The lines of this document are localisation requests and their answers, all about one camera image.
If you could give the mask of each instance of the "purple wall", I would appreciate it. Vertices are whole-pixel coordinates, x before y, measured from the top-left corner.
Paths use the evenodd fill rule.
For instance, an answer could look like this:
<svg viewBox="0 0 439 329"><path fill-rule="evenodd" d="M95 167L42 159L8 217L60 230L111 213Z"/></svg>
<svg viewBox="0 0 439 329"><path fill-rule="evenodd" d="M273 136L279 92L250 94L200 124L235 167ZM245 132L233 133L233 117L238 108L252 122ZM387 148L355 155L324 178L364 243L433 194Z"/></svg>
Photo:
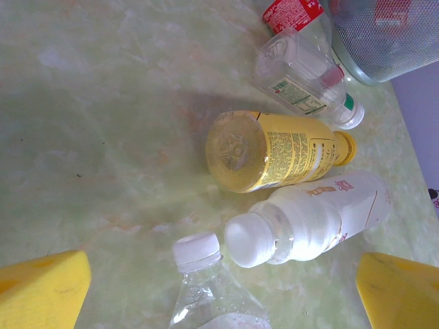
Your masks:
<svg viewBox="0 0 439 329"><path fill-rule="evenodd" d="M425 182L435 197L434 190L439 191L439 62L397 77L392 84ZM439 197L432 202L439 217Z"/></svg>

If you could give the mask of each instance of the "plastic bottle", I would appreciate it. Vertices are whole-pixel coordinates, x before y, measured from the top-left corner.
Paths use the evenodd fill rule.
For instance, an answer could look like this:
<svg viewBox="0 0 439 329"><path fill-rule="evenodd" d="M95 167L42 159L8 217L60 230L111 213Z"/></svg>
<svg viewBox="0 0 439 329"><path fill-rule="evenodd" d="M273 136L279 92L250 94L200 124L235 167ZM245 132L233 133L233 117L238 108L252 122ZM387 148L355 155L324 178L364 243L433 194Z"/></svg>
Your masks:
<svg viewBox="0 0 439 329"><path fill-rule="evenodd" d="M212 232L174 244L183 282L169 329L270 329L264 307L222 267L219 250Z"/></svg>
<svg viewBox="0 0 439 329"><path fill-rule="evenodd" d="M341 129L357 127L364 118L363 106L347 93L341 68L293 29L260 49L254 82L292 112L319 114Z"/></svg>
<svg viewBox="0 0 439 329"><path fill-rule="evenodd" d="M206 142L209 171L236 193L317 180L356 151L351 135L317 119L248 111L219 115Z"/></svg>
<svg viewBox="0 0 439 329"><path fill-rule="evenodd" d="M293 27L332 58L332 24L317 0L251 0L252 7L274 33Z"/></svg>
<svg viewBox="0 0 439 329"><path fill-rule="evenodd" d="M387 185L367 171L286 186L226 225L242 267L311 260L380 221L392 209Z"/></svg>

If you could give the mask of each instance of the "white bottle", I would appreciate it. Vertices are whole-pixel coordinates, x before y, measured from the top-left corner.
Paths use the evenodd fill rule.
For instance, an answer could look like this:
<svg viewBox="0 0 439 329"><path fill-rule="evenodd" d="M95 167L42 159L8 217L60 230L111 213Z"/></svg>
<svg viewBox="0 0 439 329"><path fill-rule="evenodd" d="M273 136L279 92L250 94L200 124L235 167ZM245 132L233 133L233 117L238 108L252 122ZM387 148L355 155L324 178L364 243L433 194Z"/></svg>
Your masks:
<svg viewBox="0 0 439 329"><path fill-rule="evenodd" d="M391 209L386 184L367 171L285 186L227 223L226 246L247 268L311 260L386 220Z"/></svg>
<svg viewBox="0 0 439 329"><path fill-rule="evenodd" d="M341 129L352 129L364 118L363 106L347 93L341 68L291 28L258 52L254 82L292 112L319 114Z"/></svg>
<svg viewBox="0 0 439 329"><path fill-rule="evenodd" d="M274 33L293 27L324 55L332 58L332 24L319 1L248 0Z"/></svg>
<svg viewBox="0 0 439 329"><path fill-rule="evenodd" d="M264 307L222 267L219 250L212 232L174 244L183 282L169 328L270 329Z"/></svg>

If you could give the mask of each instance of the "table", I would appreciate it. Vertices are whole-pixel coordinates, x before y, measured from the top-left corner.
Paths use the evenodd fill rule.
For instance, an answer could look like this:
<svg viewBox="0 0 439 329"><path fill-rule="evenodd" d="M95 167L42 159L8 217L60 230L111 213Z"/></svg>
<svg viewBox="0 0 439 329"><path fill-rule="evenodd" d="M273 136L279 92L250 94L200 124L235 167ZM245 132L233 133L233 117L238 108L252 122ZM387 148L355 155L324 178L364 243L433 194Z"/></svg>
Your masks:
<svg viewBox="0 0 439 329"><path fill-rule="evenodd" d="M252 85L270 33L238 0L1 3L0 266L83 249L93 281L76 328L167 328L180 286L171 246L272 190L222 191L203 144L221 112L287 113ZM388 221L306 263L224 264L273 328L369 328L364 252L439 265L439 227L390 83L348 89L366 109L346 168L390 185Z"/></svg>

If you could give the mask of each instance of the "yellow bottle cap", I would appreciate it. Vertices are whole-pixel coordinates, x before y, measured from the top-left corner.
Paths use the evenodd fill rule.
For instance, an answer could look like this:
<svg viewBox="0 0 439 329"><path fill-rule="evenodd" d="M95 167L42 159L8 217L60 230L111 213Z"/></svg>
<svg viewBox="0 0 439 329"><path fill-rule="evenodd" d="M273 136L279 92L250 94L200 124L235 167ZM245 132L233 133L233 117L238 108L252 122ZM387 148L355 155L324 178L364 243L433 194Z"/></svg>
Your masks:
<svg viewBox="0 0 439 329"><path fill-rule="evenodd" d="M337 158L334 166L347 165L357 155L357 143L347 132L336 131L334 136L337 144Z"/></svg>

